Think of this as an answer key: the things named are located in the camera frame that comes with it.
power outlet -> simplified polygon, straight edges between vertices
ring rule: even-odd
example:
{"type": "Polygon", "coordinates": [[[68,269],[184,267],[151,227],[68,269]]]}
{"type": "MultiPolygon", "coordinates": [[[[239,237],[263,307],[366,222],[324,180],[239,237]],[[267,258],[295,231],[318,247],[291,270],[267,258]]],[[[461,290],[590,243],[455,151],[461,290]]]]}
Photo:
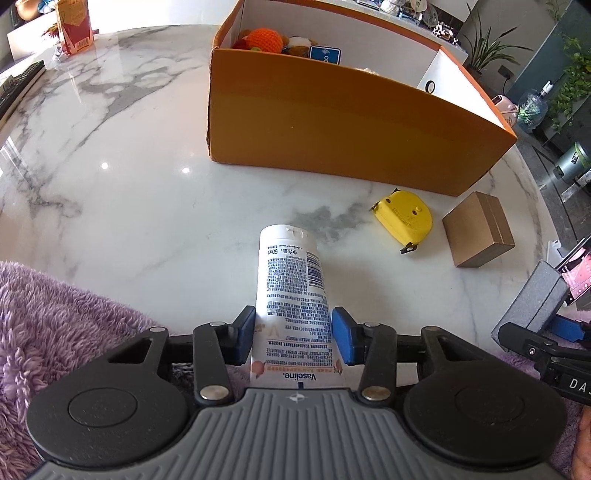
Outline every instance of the power outlet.
{"type": "Polygon", "coordinates": [[[515,73],[513,73],[512,71],[510,71],[504,65],[501,65],[499,67],[499,73],[501,74],[502,77],[506,78],[507,80],[511,80],[515,76],[515,73]]]}

orange knitted toy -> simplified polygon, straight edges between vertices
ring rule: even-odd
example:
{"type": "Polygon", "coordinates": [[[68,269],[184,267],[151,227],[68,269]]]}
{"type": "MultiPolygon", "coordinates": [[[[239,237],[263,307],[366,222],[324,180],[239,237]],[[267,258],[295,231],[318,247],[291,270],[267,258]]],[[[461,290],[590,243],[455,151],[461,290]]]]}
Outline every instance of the orange knitted toy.
{"type": "Polygon", "coordinates": [[[270,53],[281,53],[283,50],[283,38],[270,28],[257,28],[250,32],[245,40],[249,50],[258,48],[270,53]]]}

yellow tape measure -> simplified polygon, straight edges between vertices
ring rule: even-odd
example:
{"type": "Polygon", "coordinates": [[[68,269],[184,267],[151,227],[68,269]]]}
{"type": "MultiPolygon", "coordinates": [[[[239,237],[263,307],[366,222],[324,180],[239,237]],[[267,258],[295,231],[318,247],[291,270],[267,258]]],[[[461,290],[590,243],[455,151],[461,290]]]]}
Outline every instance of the yellow tape measure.
{"type": "Polygon", "coordinates": [[[412,252],[433,227],[429,207],[414,193],[394,190],[371,207],[376,218],[403,244],[400,253],[412,252]]]}

human hand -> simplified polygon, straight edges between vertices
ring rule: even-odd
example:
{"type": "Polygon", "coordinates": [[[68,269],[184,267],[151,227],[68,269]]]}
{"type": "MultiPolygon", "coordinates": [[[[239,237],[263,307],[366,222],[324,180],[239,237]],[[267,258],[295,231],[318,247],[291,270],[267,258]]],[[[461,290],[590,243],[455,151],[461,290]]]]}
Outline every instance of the human hand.
{"type": "Polygon", "coordinates": [[[583,406],[579,434],[574,444],[571,480],[591,480],[591,407],[583,406]]]}

phone screen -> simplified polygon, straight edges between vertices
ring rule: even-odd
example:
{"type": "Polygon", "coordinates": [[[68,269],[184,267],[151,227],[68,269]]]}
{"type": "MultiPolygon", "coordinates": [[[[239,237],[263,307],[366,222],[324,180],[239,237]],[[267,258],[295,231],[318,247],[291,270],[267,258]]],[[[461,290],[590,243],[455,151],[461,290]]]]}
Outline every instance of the phone screen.
{"type": "Polygon", "coordinates": [[[591,288],[591,237],[580,242],[558,266],[569,286],[567,304],[573,303],[591,288]]]}

